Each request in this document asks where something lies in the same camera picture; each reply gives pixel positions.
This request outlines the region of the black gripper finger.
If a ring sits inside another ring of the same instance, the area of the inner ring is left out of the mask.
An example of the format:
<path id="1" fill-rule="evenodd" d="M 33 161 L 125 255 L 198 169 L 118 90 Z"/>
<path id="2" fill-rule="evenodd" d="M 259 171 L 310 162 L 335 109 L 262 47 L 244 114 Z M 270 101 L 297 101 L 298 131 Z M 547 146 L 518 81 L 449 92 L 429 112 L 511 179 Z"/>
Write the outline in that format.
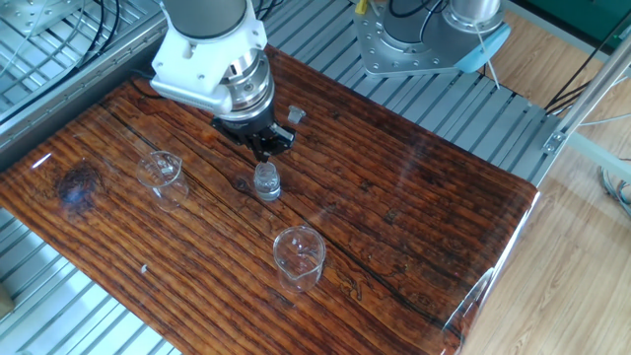
<path id="1" fill-rule="evenodd" d="M 261 134 L 266 128 L 262 123 L 236 123 L 224 119 L 213 119 L 211 126 L 236 145 L 246 146 L 258 162 L 267 162 L 266 153 L 261 145 Z"/>
<path id="2" fill-rule="evenodd" d="M 296 130 L 287 125 L 271 124 L 262 130 L 262 161 L 291 149 L 296 140 Z"/>

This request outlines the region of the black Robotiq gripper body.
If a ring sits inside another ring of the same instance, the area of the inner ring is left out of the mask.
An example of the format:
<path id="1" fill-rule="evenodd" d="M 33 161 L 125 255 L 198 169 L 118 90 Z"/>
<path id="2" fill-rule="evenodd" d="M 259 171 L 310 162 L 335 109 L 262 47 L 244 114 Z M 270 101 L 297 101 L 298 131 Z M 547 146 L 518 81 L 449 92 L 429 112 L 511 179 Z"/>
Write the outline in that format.
<path id="1" fill-rule="evenodd" d="M 262 139 L 262 130 L 275 124 L 274 107 L 267 107 L 261 114 L 254 118 L 240 122 L 225 122 L 225 135 L 235 142 L 252 141 L 254 138 Z"/>

